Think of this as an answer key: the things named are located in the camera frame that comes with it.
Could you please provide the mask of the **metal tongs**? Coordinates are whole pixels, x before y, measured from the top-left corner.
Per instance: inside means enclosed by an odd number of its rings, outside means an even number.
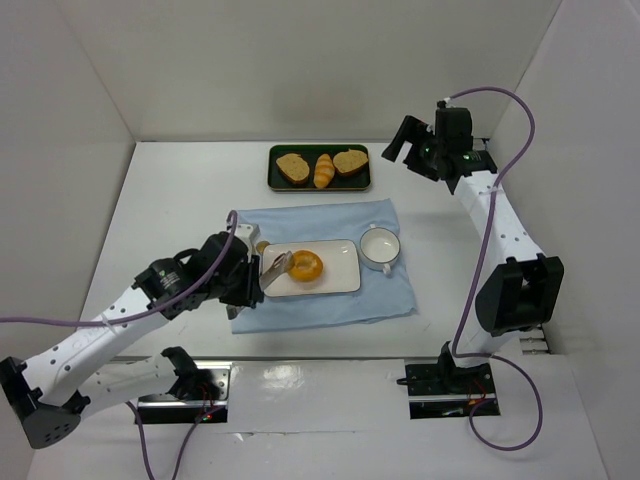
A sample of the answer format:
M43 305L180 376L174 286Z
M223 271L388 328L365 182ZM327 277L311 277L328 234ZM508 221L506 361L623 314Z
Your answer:
M280 276L289 272L294 266L293 253L287 251L276 257L270 267L268 267L259 278L259 285L263 292Z

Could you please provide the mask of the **orange bagel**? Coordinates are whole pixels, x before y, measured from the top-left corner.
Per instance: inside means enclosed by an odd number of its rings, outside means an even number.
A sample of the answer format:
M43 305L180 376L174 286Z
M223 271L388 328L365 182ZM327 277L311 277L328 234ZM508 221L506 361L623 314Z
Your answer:
M322 259L309 250L297 250L292 256L289 276L297 282L313 282L321 277L324 271Z

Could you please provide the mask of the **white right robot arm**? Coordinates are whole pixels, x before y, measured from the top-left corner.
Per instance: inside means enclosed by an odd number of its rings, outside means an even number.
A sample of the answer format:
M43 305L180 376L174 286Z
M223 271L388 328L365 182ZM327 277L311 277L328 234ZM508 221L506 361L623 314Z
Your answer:
M410 146L403 161L407 168L444 182L469 214L484 257L463 308L463 326L442 347L431 372L410 366L403 382L412 394L462 394L486 379L490 355L551 319L564 266L531 239L501 186L493 158L475 149L468 109L440 102L432 125L405 116L383 158L395 161L405 144Z

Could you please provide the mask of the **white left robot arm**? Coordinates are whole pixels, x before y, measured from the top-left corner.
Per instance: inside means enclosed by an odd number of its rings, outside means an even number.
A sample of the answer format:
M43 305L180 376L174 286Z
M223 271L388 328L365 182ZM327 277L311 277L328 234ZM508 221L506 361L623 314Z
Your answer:
M219 300L230 317L261 302L258 235L257 225L242 224L235 234L214 234L199 249L156 260L89 326L27 360L2 360L1 387L30 446L53 446L82 420L130 399L213 392L211 374L181 347L127 365L111 361L205 301Z

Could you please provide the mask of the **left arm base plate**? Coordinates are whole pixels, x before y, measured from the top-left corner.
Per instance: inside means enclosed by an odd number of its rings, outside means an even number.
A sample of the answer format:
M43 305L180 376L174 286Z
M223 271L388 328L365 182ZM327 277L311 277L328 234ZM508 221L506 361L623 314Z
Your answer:
M134 401L145 425L186 425L200 416L202 424L227 422L232 364L199 360L196 365L204 374L188 394L154 394Z

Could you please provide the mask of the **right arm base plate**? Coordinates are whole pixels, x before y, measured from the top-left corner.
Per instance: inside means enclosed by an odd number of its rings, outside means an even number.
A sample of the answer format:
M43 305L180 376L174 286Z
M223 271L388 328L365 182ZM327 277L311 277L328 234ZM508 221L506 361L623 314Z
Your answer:
M396 384L405 388L412 420L499 416L500 407L488 364L446 372L436 363L405 365Z

